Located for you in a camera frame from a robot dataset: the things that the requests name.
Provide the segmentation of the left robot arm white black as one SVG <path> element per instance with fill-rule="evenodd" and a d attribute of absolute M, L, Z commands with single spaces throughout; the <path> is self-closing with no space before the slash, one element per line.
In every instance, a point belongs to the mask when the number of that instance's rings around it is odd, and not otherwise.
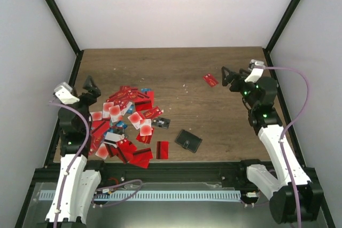
<path fill-rule="evenodd" d="M 59 107 L 60 172 L 55 195 L 45 220 L 36 227 L 86 227 L 95 189 L 109 181 L 107 171 L 87 166 L 91 144 L 89 107 L 101 91 L 91 76 L 83 84 L 84 93 L 63 82 L 54 89 L 51 106 Z"/>

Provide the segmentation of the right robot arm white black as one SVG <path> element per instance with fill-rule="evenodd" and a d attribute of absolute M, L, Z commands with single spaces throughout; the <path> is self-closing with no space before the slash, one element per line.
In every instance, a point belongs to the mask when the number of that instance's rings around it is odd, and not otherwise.
<path fill-rule="evenodd" d="M 249 124 L 266 148 L 276 173 L 272 175 L 262 164 L 251 164 L 238 172 L 237 179 L 242 186 L 257 186 L 268 199 L 276 223 L 296 222 L 301 227 L 303 221 L 317 219 L 323 190 L 301 167 L 287 141 L 288 127 L 283 126 L 274 107 L 278 83 L 264 76 L 264 70 L 264 65 L 239 72 L 221 68 L 222 85 L 242 95 Z"/>

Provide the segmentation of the black leather card holder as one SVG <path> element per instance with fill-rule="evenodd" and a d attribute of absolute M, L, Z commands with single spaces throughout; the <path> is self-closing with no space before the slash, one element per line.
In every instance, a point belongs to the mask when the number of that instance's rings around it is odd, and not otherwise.
<path fill-rule="evenodd" d="M 192 153 L 196 153 L 200 146 L 202 139 L 198 136 L 182 129 L 175 139 L 175 143 L 180 145 L 183 149 Z"/>

